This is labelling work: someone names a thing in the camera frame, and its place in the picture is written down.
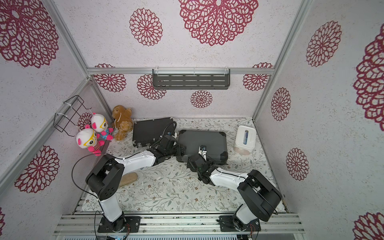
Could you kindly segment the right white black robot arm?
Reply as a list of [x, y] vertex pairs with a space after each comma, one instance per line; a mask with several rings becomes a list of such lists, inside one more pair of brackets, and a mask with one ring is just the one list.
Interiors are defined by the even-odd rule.
[[232, 226], [242, 231], [251, 222], [268, 222], [282, 200], [282, 194], [264, 175], [252, 170], [248, 174], [235, 173], [214, 165], [200, 154], [189, 157], [187, 168], [198, 174], [207, 185], [225, 187], [238, 192], [244, 200], [232, 216]]

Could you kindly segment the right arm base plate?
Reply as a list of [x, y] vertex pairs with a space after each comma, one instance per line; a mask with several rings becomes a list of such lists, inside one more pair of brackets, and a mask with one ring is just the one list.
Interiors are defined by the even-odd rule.
[[236, 219], [234, 215], [222, 215], [219, 216], [217, 222], [220, 224], [222, 232], [259, 232], [261, 230], [259, 219], [255, 219], [250, 221], [248, 224], [244, 224], [240, 220]]

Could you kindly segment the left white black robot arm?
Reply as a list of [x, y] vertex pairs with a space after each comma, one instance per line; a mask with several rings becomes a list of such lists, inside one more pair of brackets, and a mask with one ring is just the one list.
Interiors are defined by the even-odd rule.
[[164, 136], [159, 143], [129, 157], [102, 155], [86, 177], [86, 184], [96, 194], [104, 212], [104, 218], [114, 223], [123, 216], [116, 192], [124, 175], [139, 169], [163, 163], [171, 157], [184, 155], [184, 146], [175, 137]]

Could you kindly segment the grey hard poker case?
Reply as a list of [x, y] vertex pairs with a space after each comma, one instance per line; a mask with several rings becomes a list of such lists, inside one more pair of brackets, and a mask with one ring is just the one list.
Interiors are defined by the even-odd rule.
[[180, 163], [186, 163], [189, 157], [199, 152], [200, 146], [205, 146], [207, 156], [216, 165], [227, 164], [228, 148], [225, 132], [180, 130], [178, 143], [184, 152], [183, 156], [177, 157], [177, 161]]

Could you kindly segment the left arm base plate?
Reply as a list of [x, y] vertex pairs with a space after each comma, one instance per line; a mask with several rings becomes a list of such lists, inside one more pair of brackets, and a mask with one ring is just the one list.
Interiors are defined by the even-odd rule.
[[97, 233], [137, 233], [141, 219], [139, 216], [120, 216], [116, 221], [110, 222], [102, 217]]

